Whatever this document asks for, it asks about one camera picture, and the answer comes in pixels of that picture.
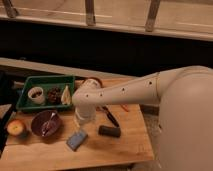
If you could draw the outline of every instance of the metal railing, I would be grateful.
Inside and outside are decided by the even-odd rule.
[[[16,18],[19,15],[18,9],[15,8],[11,0],[2,0],[7,17]],[[95,26],[95,3],[94,0],[85,0],[85,23],[87,26]],[[160,0],[151,0],[148,17],[146,20],[145,31],[152,32],[154,30],[155,20],[157,17]]]

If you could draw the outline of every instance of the orange object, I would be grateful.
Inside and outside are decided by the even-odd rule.
[[[127,105],[120,105],[120,106],[124,111],[129,112]]]
[[[20,136],[26,132],[26,126],[21,120],[15,119],[7,125],[7,132],[13,136]]]

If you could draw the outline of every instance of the black object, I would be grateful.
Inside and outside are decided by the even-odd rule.
[[[67,145],[73,150],[76,151],[78,147],[84,142],[88,137],[87,133],[84,130],[80,130],[74,133],[68,140]]]
[[[107,136],[119,138],[121,136],[121,129],[119,127],[114,128],[114,127],[101,125],[99,127],[98,133],[100,135],[107,135]]]
[[[16,104],[18,101],[18,93],[12,89],[14,83],[5,74],[4,71],[0,71],[0,105],[3,104]]]
[[[120,127],[118,121],[115,119],[115,117],[112,115],[112,113],[109,111],[109,109],[106,106],[102,107],[104,111],[106,111],[107,118],[115,125],[116,127]]]

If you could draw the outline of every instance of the bowl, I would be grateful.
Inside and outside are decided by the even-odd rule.
[[[61,124],[62,121],[56,110],[44,110],[32,120],[31,130],[37,136],[48,137],[54,134]]]
[[[45,97],[42,87],[33,87],[28,91],[28,98],[36,104],[44,104]]]

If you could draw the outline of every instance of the green tray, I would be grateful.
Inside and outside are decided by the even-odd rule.
[[[30,76],[27,78],[22,90],[22,94],[16,104],[16,109],[24,113],[39,112],[47,109],[57,109],[58,111],[69,110],[71,105],[53,105],[47,100],[45,104],[38,105],[33,103],[27,96],[28,91],[35,86],[42,87],[44,89],[44,95],[46,97],[47,91],[53,87],[59,87],[61,93],[63,92],[66,85],[69,86],[71,96],[74,92],[75,77],[69,75],[49,75],[49,76]]]

